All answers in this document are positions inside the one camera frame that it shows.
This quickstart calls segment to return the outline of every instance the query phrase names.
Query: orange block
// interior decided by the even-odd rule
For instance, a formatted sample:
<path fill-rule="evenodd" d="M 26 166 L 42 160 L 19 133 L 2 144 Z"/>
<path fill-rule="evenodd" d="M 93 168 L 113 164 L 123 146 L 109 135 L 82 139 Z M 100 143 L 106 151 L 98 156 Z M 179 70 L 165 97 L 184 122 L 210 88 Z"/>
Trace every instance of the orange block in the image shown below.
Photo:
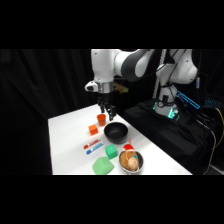
<path fill-rule="evenodd" d="M 89 127 L 89 132 L 91 135 L 95 135 L 95 134 L 98 134 L 98 129 L 96 127 L 96 125 L 92 125 Z"/>

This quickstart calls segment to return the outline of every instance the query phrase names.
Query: table surface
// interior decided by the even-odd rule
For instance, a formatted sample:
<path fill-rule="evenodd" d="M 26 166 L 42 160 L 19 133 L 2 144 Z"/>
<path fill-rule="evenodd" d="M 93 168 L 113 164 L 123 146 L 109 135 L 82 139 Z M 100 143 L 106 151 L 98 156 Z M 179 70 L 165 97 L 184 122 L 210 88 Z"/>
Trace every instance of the table surface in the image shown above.
<path fill-rule="evenodd" d="M 49 119 L 51 160 L 54 175 L 95 175 L 92 170 L 93 164 L 98 158 L 106 157 L 105 147 L 111 145 L 104 135 L 105 127 L 98 125 L 96 117 L 99 113 L 100 108 L 94 105 Z M 119 115 L 112 122 L 121 122 L 128 127 L 128 139 L 132 140 L 133 147 L 142 154 L 145 161 L 144 167 L 139 173 L 140 175 L 191 175 L 190 172 L 144 137 Z M 88 127 L 94 124 L 97 126 L 99 133 L 91 136 Z M 84 145 L 98 138 L 104 142 L 104 146 L 90 155 L 86 155 L 88 149 L 84 150 Z M 115 144 L 118 153 L 122 152 L 125 144 Z M 115 168 L 109 175 L 123 175 L 119 157 L 112 159 L 111 162 Z"/>

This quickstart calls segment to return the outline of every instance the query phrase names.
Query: wire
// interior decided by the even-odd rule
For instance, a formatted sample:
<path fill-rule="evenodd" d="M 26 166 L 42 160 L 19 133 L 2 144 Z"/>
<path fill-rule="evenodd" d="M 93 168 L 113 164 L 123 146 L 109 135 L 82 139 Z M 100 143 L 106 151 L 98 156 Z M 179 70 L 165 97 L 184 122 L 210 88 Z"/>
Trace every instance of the wire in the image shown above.
<path fill-rule="evenodd" d="M 219 114 L 220 114 L 220 116 L 221 116 L 221 119 L 222 119 L 222 124 L 223 124 L 223 133 L 222 133 L 222 137 L 221 137 L 219 143 L 218 143 L 218 144 L 216 145 L 216 147 L 215 147 L 215 148 L 217 148 L 217 147 L 221 144 L 221 142 L 222 142 L 222 140 L 223 140 L 223 138 L 224 138 L 224 119 L 223 119 L 223 116 L 222 116 L 221 111 L 220 111 L 218 108 L 215 108 L 215 109 L 219 112 Z"/>
<path fill-rule="evenodd" d="M 170 82 L 170 78 L 171 78 L 171 76 L 172 76 L 174 70 L 176 69 L 177 65 L 178 65 L 178 63 L 176 64 L 176 66 L 174 67 L 173 71 L 171 72 L 171 74 L 170 74 L 170 76 L 169 76 L 168 84 L 169 84 L 169 82 Z M 174 98 L 174 95 L 173 95 L 173 92 L 172 92 L 172 89 L 171 89 L 170 85 L 169 85 L 169 89 L 170 89 L 170 92 L 171 92 L 171 94 L 172 94 L 173 101 L 175 102 L 175 98 Z M 181 112 L 180 110 L 179 110 L 179 112 L 180 112 L 181 117 L 182 117 L 183 120 L 184 120 L 184 123 L 187 124 L 187 128 L 188 128 L 188 130 L 190 131 L 192 137 L 194 138 L 194 140 L 195 140 L 197 146 L 198 146 L 199 149 L 200 149 L 201 146 L 200 146 L 200 144 L 198 143 L 198 141 L 197 141 L 197 139 L 196 139 L 194 133 L 193 133 L 192 130 L 190 129 L 190 127 L 189 127 L 188 123 L 186 122 L 186 120 L 184 119 L 184 116 L 183 116 L 182 112 Z"/>
<path fill-rule="evenodd" d="M 202 66 L 202 53 L 203 53 L 203 49 L 201 49 L 200 51 L 200 59 L 199 59 L 199 64 L 198 64 L 198 73 L 197 73 L 197 78 L 200 76 L 201 73 L 201 66 Z M 197 90 L 197 97 L 198 97 L 198 102 L 199 102 L 199 106 L 200 106 L 200 110 L 201 110 L 201 113 L 203 114 L 203 109 L 201 107 L 201 99 L 200 99 L 200 95 L 199 95 L 199 89 L 196 89 Z M 205 120 L 202 119 L 203 121 L 203 129 L 204 129 L 204 138 L 206 138 L 206 135 L 205 135 L 205 127 L 204 125 L 206 124 Z"/>
<path fill-rule="evenodd" d="M 145 75 L 145 76 L 143 76 L 142 78 L 146 78 L 146 77 L 149 77 L 149 76 L 151 76 L 151 75 L 153 75 L 153 74 L 155 74 L 155 73 L 157 73 L 158 71 L 160 71 L 161 69 L 163 69 L 173 58 L 174 58 L 174 56 L 177 54 L 177 52 L 179 51 L 180 49 L 177 49 L 176 51 L 175 51 L 175 53 L 173 54 L 173 56 L 171 56 L 171 58 L 170 58 L 170 60 L 168 60 L 168 62 L 165 64 L 165 65 L 163 65 L 161 68 L 159 68 L 158 70 L 156 70 L 155 72 L 153 72 L 153 73 L 151 73 L 151 74 L 149 74 L 149 75 Z"/>
<path fill-rule="evenodd" d="M 211 167 L 211 163 L 212 163 L 212 159 L 213 159 L 213 155 L 214 155 L 214 152 L 215 152 L 215 145 L 216 145 L 216 137 L 215 137 L 215 134 L 213 131 L 211 131 L 213 137 L 214 137 L 214 146 L 212 148 L 212 154 L 211 154 L 211 157 L 210 157 L 210 160 L 209 160 L 209 164 L 208 164 L 208 169 L 205 171 L 204 175 L 209 171 L 210 167 Z"/>

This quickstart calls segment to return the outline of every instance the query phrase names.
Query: blue marker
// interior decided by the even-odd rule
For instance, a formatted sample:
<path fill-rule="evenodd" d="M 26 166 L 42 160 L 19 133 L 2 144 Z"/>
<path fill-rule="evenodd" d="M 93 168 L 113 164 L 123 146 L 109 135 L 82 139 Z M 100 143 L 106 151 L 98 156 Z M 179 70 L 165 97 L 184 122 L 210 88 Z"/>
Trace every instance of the blue marker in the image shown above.
<path fill-rule="evenodd" d="M 97 145 L 96 147 L 90 149 L 89 151 L 86 152 L 87 155 L 89 155 L 90 153 L 92 153 L 93 151 L 95 151 L 96 149 L 100 148 L 102 145 L 104 145 L 103 142 L 101 142 L 99 145 Z"/>

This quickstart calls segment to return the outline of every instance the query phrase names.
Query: orange cup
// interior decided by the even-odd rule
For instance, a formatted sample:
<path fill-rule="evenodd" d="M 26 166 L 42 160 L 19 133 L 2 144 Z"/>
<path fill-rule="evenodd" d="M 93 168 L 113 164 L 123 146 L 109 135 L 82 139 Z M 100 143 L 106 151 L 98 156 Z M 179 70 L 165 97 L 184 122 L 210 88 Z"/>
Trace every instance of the orange cup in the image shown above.
<path fill-rule="evenodd" d="M 105 126 L 106 125 L 106 115 L 105 114 L 100 114 L 97 116 L 98 122 L 100 126 Z"/>

